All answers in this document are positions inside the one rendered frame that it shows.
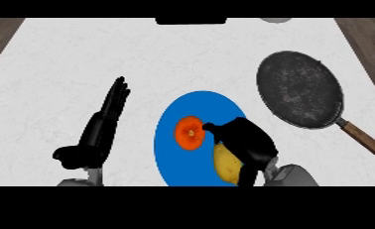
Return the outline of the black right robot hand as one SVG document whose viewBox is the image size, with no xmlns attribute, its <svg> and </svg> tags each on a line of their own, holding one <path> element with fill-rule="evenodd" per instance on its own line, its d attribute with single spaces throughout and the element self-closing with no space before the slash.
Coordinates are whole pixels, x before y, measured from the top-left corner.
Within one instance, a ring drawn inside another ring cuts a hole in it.
<svg viewBox="0 0 375 229">
<path fill-rule="evenodd" d="M 243 164 L 237 186 L 253 186 L 258 172 L 270 170 L 279 158 L 279 151 L 271 137 L 243 117 L 237 117 L 224 125 L 205 123 L 202 129 L 211 132 L 214 141 L 224 144 L 224 147 Z"/>
</svg>

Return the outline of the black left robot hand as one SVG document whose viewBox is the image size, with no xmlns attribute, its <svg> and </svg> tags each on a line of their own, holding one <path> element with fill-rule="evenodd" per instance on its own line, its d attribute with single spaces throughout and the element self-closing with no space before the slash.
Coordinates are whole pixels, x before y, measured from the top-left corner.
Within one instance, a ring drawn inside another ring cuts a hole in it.
<svg viewBox="0 0 375 229">
<path fill-rule="evenodd" d="M 88 120 L 79 142 L 73 146 L 57 148 L 53 152 L 53 159 L 62 163 L 66 170 L 101 167 L 110 151 L 116 122 L 128 94 L 129 89 L 121 76 L 113 81 L 100 110 Z"/>
</svg>

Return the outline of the yellow lemon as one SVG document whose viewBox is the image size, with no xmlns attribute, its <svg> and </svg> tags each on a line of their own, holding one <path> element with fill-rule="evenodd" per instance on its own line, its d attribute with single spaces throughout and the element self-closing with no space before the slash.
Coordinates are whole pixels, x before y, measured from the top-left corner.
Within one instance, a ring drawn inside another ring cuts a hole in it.
<svg viewBox="0 0 375 229">
<path fill-rule="evenodd" d="M 242 162 L 222 144 L 214 146 L 214 169 L 221 181 L 236 184 L 239 182 Z"/>
</svg>

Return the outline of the blue round plate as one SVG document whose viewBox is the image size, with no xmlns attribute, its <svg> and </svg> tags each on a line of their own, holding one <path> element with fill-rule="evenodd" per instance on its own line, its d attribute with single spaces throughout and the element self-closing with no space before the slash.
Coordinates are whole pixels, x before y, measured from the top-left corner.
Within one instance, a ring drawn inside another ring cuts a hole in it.
<svg viewBox="0 0 375 229">
<path fill-rule="evenodd" d="M 212 134 L 205 132 L 202 143 L 193 150 L 186 150 L 175 141 L 175 125 L 188 116 L 203 123 L 222 125 L 245 114 L 237 104 L 212 91 L 188 92 L 171 102 L 159 117 L 153 137 L 162 179 L 168 186 L 233 186 L 219 179 L 214 169 Z"/>
</svg>

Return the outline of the dark grey frying pan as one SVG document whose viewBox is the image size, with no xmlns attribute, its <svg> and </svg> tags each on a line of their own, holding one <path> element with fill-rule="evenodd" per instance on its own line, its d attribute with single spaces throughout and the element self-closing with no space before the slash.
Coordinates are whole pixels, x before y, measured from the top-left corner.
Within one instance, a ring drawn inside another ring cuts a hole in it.
<svg viewBox="0 0 375 229">
<path fill-rule="evenodd" d="M 310 130 L 336 124 L 375 155 L 375 139 L 341 117 L 342 88 L 317 59 L 292 51 L 270 54 L 258 67 L 256 87 L 267 108 L 286 123 Z"/>
</svg>

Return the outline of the orange round fruit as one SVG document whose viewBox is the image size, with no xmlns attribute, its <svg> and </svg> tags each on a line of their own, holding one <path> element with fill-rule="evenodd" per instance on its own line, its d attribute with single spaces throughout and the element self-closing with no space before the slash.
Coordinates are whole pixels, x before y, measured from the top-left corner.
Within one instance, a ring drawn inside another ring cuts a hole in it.
<svg viewBox="0 0 375 229">
<path fill-rule="evenodd" d="M 202 121 L 194 116 L 183 117 L 174 127 L 174 140 L 183 150 L 196 150 L 205 140 Z"/>
</svg>

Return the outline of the grey round object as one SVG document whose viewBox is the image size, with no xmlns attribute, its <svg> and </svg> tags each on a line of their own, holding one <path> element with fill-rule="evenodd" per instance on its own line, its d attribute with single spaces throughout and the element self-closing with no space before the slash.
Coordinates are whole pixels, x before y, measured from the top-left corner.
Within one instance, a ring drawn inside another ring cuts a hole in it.
<svg viewBox="0 0 375 229">
<path fill-rule="evenodd" d="M 290 18 L 261 18 L 262 21 L 271 24 L 280 24 L 290 20 Z"/>
</svg>

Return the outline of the black appliance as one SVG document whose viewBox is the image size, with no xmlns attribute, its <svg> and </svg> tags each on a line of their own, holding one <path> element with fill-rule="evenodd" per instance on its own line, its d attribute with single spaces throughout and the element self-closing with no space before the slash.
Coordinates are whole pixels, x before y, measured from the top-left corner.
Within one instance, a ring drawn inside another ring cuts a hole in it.
<svg viewBox="0 0 375 229">
<path fill-rule="evenodd" d="M 225 21 L 227 18 L 155 18 L 157 25 L 222 25 L 225 24 Z"/>
</svg>

